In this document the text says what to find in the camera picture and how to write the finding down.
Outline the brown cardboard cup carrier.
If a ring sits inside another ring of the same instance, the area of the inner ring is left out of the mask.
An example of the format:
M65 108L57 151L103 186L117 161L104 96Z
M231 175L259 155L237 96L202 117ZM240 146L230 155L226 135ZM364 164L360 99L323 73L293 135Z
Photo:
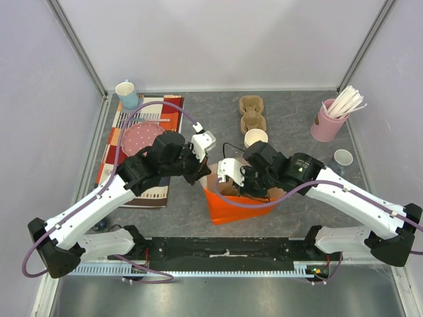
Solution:
M233 184L220 184L218 185L220 194L224 196L235 196L235 197L247 197L249 199L259 200L259 201L272 201L278 198L281 198L286 195L286 192L279 188L270 188L264 195L261 194L246 194L241 193L238 188Z

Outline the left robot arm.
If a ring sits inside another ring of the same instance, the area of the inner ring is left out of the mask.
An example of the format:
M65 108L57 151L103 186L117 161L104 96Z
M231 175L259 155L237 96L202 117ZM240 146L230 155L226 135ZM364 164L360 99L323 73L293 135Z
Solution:
M157 136L152 145L126 158L105 182L67 211L44 221L35 218L28 230L50 277L72 272L80 263L108 256L140 259L148 241L133 225L107 233L87 231L112 211L159 185L163 178L182 176L194 184L210 174L208 151L216 144L209 131L190 142L175 132Z

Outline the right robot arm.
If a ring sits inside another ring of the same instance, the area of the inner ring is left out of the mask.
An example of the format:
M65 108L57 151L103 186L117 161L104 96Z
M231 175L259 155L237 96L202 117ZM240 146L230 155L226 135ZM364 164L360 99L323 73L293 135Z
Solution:
M353 185L305 153L289 158L271 145L258 141L244 153L246 164L234 169L241 194L264 197L271 188L287 195L322 201L360 222L358 227L331 229L314 226L303 243L304 255L317 260L336 252L369 252L377 260L395 267L406 264L412 249L422 208L414 203L399 205Z

